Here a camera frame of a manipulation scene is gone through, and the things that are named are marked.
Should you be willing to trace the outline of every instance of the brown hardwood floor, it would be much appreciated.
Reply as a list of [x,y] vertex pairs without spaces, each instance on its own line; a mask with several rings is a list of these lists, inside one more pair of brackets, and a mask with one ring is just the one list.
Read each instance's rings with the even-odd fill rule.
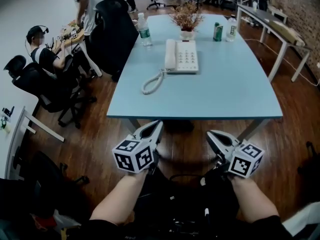
[[[136,3],[139,12],[144,11],[146,16],[167,14],[172,10],[166,7],[146,11],[149,0],[136,0]],[[165,3],[176,4],[179,0],[165,0]],[[229,10],[208,5],[204,5],[202,9],[204,13],[226,16],[232,14]],[[244,39],[260,39],[261,29],[252,28],[242,21],[240,34]],[[265,42],[279,52],[281,42],[276,37],[267,34]],[[269,74],[276,55],[259,42],[247,41],[247,43],[260,61],[265,73]],[[295,67],[300,63],[290,49],[285,58]],[[303,69],[302,73],[309,76],[306,69]],[[275,203],[283,220],[307,202],[303,198],[303,182],[297,174],[297,167],[308,158],[306,141],[312,141],[315,148],[320,150],[318,141],[320,139],[320,93],[316,87],[311,86],[300,76],[296,82],[292,83],[293,74],[294,70],[286,62],[282,62],[272,86],[281,105],[283,118],[271,120],[250,140],[266,150],[262,164],[253,178],[261,190]],[[33,126],[37,134],[30,134],[23,144],[23,150],[28,156],[36,150],[41,150],[55,163],[68,164],[69,178],[87,175],[90,178],[90,184],[83,189],[89,197],[92,209],[124,175],[116,168],[111,150],[126,137],[129,131],[120,120],[106,117],[116,85],[105,73],[90,83],[92,95],[97,97],[97,103],[90,104],[86,108],[81,120],[81,129],[76,129],[73,123],[62,128],[57,123],[59,113],[51,114],[43,108],[38,110],[36,118],[64,136],[65,143],[59,142]],[[214,153],[206,142],[206,131],[216,129],[237,136],[250,123],[250,120],[193,121],[193,123],[193,132],[165,131],[163,134],[158,150],[167,160],[161,161],[159,167],[167,177],[179,173],[204,174],[207,172],[210,167],[209,159],[214,156]]]

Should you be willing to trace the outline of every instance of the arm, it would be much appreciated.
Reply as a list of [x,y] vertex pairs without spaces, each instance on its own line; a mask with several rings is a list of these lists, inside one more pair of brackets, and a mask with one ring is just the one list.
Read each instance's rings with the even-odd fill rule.
[[124,223],[133,211],[148,170],[124,176],[94,209],[90,220],[104,220],[116,225]]
[[53,66],[54,66],[55,69],[63,70],[65,68],[65,63],[66,63],[65,41],[62,41],[60,58],[56,58],[53,61]]
[[252,179],[235,176],[231,183],[246,222],[279,216],[276,206]]
[[76,24],[78,26],[81,25],[81,18],[82,16],[84,15],[87,7],[88,7],[88,4],[89,4],[89,0],[78,0],[78,11],[77,11],[77,14],[76,14]]

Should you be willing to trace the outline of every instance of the white marker cube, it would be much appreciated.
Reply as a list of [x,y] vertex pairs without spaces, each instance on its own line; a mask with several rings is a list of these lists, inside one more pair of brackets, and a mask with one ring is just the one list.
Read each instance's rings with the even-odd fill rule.
[[232,153],[228,172],[249,178],[259,167],[265,151],[251,143],[243,143]]
[[112,149],[116,166],[123,171],[138,174],[152,164],[154,154],[149,142],[126,138]]

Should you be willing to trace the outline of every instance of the white corded telephone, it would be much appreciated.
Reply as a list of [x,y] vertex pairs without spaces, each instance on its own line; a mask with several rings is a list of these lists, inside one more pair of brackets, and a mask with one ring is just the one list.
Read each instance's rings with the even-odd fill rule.
[[[175,41],[168,39],[166,41],[164,69],[155,77],[146,81],[141,88],[144,95],[152,94],[160,86],[165,73],[170,74],[189,74],[199,71],[198,56],[195,41]],[[154,87],[146,90],[146,86],[157,80]]]

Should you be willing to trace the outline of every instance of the person's right arm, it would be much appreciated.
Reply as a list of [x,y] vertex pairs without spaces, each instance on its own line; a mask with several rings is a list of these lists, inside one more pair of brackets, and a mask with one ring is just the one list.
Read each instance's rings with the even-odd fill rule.
[[65,41],[63,40],[61,43],[61,55],[60,58],[56,58],[53,61],[53,66],[55,69],[63,70],[66,64],[66,48],[65,48]]
[[231,183],[246,222],[279,216],[276,206],[252,179],[235,176]]

